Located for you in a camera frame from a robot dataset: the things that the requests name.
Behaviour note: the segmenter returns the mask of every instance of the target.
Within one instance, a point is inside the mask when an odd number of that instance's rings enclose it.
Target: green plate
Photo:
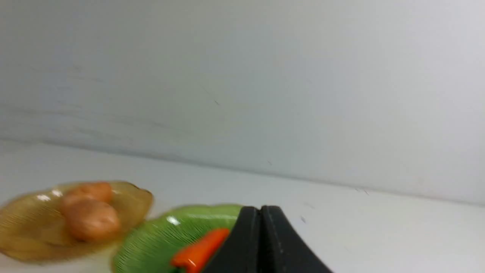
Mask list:
[[[115,273],[174,273],[170,259],[215,228],[232,228],[241,205],[192,205],[146,221],[131,232],[113,258]]]

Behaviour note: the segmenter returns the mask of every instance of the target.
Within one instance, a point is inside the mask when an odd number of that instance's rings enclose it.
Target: brown potato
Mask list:
[[[120,230],[116,210],[94,199],[83,199],[68,207],[65,222],[70,234],[83,241],[110,238]]]
[[[99,181],[94,183],[86,183],[80,185],[74,190],[79,194],[91,195],[94,199],[106,203],[111,202],[111,199],[113,198],[113,191],[110,183],[108,182]]]
[[[61,199],[60,212],[65,215],[67,208],[84,199],[95,199],[109,203],[112,198],[113,191],[110,183],[85,183],[71,190]]]

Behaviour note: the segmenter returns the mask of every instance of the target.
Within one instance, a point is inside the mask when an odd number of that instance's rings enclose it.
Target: white wall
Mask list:
[[[0,0],[0,135],[485,204],[481,0]]]

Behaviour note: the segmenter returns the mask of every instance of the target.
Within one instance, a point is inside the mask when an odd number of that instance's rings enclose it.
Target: toy carrot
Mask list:
[[[170,261],[175,267],[183,267],[186,273],[199,273],[210,257],[219,249],[230,230],[219,228],[209,231],[204,237],[177,252]]]

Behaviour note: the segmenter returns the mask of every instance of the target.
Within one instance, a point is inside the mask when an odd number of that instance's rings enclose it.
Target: toy food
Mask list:
[[[230,230],[218,228],[209,231],[204,237],[192,245],[177,252],[171,264],[175,267],[183,267],[186,273],[199,273],[202,271],[210,257],[219,249]]]
[[[110,238],[120,230],[116,210],[108,203],[86,198],[65,211],[65,222],[70,234],[83,241]]]
[[[71,205],[86,198],[109,203],[113,198],[110,183],[85,183],[69,191],[61,200],[60,212],[64,215]]]

